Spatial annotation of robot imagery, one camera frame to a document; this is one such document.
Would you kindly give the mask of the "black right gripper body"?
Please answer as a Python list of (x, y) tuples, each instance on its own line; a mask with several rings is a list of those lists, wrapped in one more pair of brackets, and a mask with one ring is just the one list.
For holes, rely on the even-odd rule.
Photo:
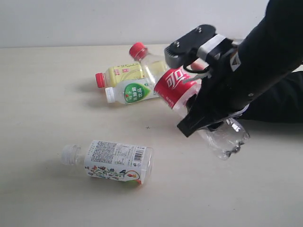
[(205, 72), (207, 78), (202, 79), (202, 88), (198, 93), (225, 97), (227, 101), (227, 119), (241, 115), (249, 105), (247, 101), (232, 103), (236, 100), (232, 95), (232, 87), (235, 87), (235, 89), (242, 87), (239, 82), (235, 81), (236, 72), (239, 71), (240, 65), (244, 63), (240, 59), (240, 55), (249, 41), (250, 39), (244, 39), (238, 44), (232, 41), (229, 50), (222, 53), (215, 63), (208, 63), (209, 66)]

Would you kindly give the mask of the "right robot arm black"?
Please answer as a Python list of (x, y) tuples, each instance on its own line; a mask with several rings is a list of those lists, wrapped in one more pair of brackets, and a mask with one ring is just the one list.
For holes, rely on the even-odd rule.
[(171, 68), (188, 66), (196, 59), (207, 62), (206, 77), (197, 95), (187, 102), (188, 113), (178, 129), (195, 131), (232, 118), (303, 61), (303, 3), (271, 0), (259, 24), (234, 46), (214, 26), (200, 25), (165, 48)]

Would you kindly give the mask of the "black sleeved forearm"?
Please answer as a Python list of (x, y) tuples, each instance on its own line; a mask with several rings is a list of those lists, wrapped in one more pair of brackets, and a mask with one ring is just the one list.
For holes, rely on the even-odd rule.
[(250, 103), (240, 119), (270, 123), (302, 123), (303, 72), (288, 74)]

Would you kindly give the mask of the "person's open bare hand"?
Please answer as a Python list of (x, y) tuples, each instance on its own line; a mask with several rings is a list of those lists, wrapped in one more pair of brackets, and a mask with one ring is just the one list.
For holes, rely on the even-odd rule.
[(204, 62), (199, 63), (197, 61), (193, 62), (190, 65), (191, 70), (194, 71), (195, 73), (204, 73), (207, 71), (207, 67), (208, 65), (206, 63)]

